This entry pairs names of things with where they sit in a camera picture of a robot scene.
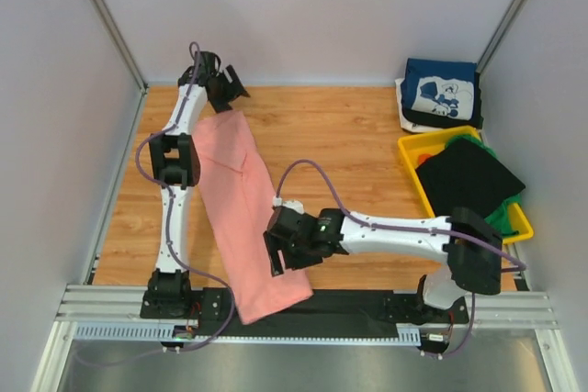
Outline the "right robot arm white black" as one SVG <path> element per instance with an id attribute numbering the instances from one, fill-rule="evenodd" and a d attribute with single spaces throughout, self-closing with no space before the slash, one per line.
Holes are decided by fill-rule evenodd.
<path id="1" fill-rule="evenodd" d="M 378 218 L 341 208 L 318 216 L 300 203 L 274 208 L 263 234 L 270 271 L 301 270 L 335 254 L 389 253 L 439 263 L 413 300 L 415 314 L 432 322 L 467 293 L 495 296 L 502 280 L 502 237 L 472 210 L 437 218 Z"/>

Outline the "pink t shirt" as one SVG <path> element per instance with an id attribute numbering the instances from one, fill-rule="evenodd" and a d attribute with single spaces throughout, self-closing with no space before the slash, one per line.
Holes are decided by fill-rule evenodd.
<path id="1" fill-rule="evenodd" d="M 242 323 L 310 298 L 305 272 L 271 273 L 263 233 L 275 190 L 243 112 L 200 120 L 193 140 L 201 166 L 199 192 Z"/>

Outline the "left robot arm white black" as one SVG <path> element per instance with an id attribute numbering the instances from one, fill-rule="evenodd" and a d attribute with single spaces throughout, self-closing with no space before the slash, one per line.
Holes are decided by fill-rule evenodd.
<path id="1" fill-rule="evenodd" d="M 149 148 L 152 171 L 146 177 L 160 186 L 161 244 L 143 295 L 144 319 L 184 319 L 196 305 L 188 268 L 187 227 L 200 161 L 192 130 L 205 105 L 219 114 L 249 93 L 231 65 L 221 66 L 218 54 L 189 45 L 191 64 L 177 80 L 178 99 L 165 127 L 143 143 Z"/>

